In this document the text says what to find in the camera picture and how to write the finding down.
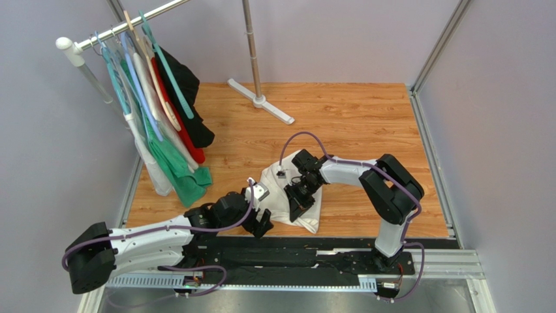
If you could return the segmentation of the white cloth napkin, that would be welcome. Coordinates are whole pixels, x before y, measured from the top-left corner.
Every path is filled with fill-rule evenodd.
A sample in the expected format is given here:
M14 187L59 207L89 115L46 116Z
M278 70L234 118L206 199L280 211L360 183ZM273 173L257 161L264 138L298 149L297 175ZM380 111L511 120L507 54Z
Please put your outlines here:
M279 161L276 161L262 170L259 182L267 187L270 194L260 202L260 208L271 211L270 219L272 221L303 227L312 234L316 234L319 229L322 207L322 187L313 194L315 203L312 207L295 221L290 221L290 206L284 187L289 185L295 177L300 176L297 167L292 163L292 159L299 152L300 150L297 150L285 156L281 168L279 167Z

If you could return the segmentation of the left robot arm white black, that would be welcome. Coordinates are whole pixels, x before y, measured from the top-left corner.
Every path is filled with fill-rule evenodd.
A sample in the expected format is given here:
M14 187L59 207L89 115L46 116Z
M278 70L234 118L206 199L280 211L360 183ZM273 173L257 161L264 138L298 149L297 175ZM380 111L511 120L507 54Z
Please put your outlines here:
M273 228L269 209L262 218L257 217L261 201L269 194L259 185L244 188L169 220L135 228L92 224L66 248L62 258L71 290L88 293L133 271L191 266L196 263L198 240L238 226L260 238Z

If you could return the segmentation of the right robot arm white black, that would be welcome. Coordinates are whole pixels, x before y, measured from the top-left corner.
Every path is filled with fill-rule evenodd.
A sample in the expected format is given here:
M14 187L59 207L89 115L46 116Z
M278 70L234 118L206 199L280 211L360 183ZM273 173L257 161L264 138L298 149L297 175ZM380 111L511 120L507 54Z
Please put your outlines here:
M389 262L402 253L407 223L418 212L425 192L398 159L390 154L368 162L326 155L317 158L302 149L293 156L292 164L300 180L284 188L290 221L314 206L314 195L323 185L360 187L381 218L374 251Z

